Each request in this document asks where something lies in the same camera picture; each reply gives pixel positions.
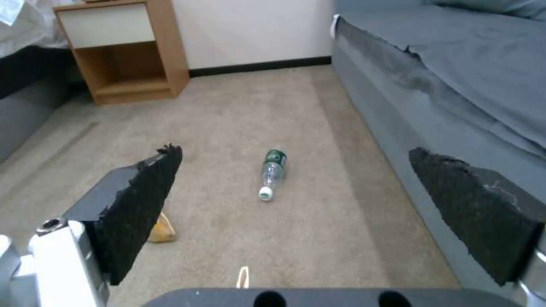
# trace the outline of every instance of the wooden nightstand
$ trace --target wooden nightstand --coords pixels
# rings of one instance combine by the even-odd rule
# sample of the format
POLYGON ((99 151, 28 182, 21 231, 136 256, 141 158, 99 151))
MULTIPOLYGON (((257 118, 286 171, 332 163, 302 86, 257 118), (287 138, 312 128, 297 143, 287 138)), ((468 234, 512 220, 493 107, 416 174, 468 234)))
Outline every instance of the wooden nightstand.
POLYGON ((55 14, 97 104, 175 98, 188 83, 170 0, 68 5, 55 14))

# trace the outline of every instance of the white bedding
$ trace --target white bedding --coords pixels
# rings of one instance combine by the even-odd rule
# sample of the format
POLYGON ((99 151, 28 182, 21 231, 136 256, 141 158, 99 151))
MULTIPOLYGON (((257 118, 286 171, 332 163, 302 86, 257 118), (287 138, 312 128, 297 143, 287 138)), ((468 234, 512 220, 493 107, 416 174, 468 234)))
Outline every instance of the white bedding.
POLYGON ((0 58, 29 46, 68 48, 68 42, 53 12, 53 7, 78 0, 25 0, 12 26, 0 22, 0 58))

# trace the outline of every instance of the black baseboard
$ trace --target black baseboard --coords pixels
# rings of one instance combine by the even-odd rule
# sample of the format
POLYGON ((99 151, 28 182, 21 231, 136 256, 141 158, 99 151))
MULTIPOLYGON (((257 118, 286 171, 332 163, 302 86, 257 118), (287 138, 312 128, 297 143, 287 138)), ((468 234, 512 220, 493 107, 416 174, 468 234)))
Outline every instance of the black baseboard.
POLYGON ((274 62, 233 65, 233 66, 190 69, 189 75, 191 77, 196 77, 196 76, 210 76, 210 75, 229 74, 229 73, 255 72, 257 70, 328 65, 331 62, 332 62, 332 58, 330 56, 309 57, 309 58, 299 58, 296 60, 284 60, 284 61, 274 61, 274 62))

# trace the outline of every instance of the plastic water bottle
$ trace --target plastic water bottle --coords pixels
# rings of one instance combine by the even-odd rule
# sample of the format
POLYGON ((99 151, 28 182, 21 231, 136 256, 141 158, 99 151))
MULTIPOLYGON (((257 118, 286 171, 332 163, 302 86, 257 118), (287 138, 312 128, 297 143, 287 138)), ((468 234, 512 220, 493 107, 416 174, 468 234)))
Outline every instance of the plastic water bottle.
POLYGON ((265 155, 264 167, 262 169, 263 187, 258 197, 268 202, 273 199, 273 189, 284 178, 284 167, 286 166, 286 155, 276 149, 268 151, 265 155))

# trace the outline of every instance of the beige carpet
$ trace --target beige carpet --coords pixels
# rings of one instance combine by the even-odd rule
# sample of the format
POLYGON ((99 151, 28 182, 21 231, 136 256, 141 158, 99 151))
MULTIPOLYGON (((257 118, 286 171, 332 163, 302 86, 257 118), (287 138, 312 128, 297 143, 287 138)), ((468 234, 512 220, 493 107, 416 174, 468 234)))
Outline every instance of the beige carpet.
POLYGON ((184 287, 457 287, 330 66, 195 78, 174 101, 63 106, 0 166, 0 233, 20 250, 108 170, 165 143, 182 167, 165 205, 179 233, 146 244, 111 288, 135 306, 184 287), (288 155, 258 200, 266 151, 288 155))

